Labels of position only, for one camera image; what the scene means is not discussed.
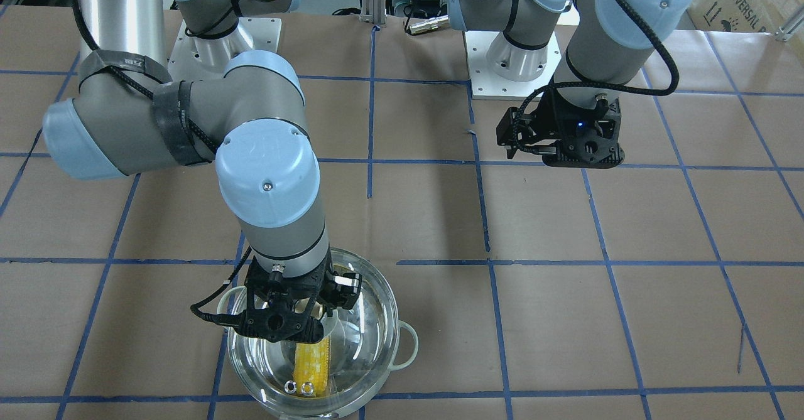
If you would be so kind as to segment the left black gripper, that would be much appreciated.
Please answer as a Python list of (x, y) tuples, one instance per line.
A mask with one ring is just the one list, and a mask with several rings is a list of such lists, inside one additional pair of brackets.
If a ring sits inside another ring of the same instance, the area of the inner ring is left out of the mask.
[(554, 156), (544, 156), (548, 166), (561, 168), (608, 169), (620, 165), (625, 151), (618, 142), (621, 128), (619, 100), (608, 100), (605, 94), (594, 100), (592, 109), (578, 107), (551, 90), (541, 105), (554, 120), (559, 140), (553, 143)]

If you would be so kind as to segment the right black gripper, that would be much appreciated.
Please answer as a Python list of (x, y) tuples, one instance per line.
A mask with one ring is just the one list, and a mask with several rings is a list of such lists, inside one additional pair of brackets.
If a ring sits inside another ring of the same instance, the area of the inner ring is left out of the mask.
[(310, 273), (298, 277), (280, 277), (264, 269), (258, 260), (249, 265), (245, 277), (245, 309), (237, 316), (236, 333), (244, 337), (298, 343), (318, 343), (324, 337), (321, 320), (312, 316), (312, 306), (301, 313), (294, 310), (304, 299), (318, 301), (325, 277), (332, 271), (330, 254)]

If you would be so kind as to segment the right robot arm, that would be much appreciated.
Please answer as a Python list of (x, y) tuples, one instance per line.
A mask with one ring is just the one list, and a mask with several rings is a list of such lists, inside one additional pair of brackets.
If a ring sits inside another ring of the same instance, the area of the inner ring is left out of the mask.
[[(215, 166), (219, 191), (254, 262), (243, 313), (193, 314), (245, 337), (317, 343), (338, 289), (320, 193), (320, 168), (295, 71), (272, 51), (227, 54), (221, 72), (177, 80), (163, 60), (161, 0), (73, 0), (86, 45), (79, 96), (50, 105), (42, 135), (79, 180), (169, 166)], [(314, 308), (321, 308), (316, 313)]]

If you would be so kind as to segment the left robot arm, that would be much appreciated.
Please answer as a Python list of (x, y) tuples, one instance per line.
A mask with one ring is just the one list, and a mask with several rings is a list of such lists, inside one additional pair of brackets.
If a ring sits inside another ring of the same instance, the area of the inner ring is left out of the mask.
[(506, 78), (517, 58), (545, 59), (560, 14), (575, 6), (579, 25), (555, 73), (503, 114), (496, 143), (508, 159), (528, 152), (548, 166), (600, 169), (625, 159), (619, 96), (666, 96), (678, 87), (680, 71), (663, 42), (691, 2), (446, 0), (452, 28), (497, 32), (491, 62)]

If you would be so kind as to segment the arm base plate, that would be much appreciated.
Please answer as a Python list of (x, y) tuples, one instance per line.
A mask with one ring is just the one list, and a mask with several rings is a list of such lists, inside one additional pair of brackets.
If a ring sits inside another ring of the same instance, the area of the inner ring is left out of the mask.
[(555, 34), (537, 50), (515, 47), (502, 32), (468, 31), (464, 36), (474, 99), (525, 99), (550, 82), (561, 60)]
[(182, 23), (168, 58), (169, 74), (175, 82), (223, 77), (227, 63), (240, 53), (253, 49), (276, 53), (281, 28), (279, 18), (240, 18), (231, 34), (208, 40), (187, 36)]

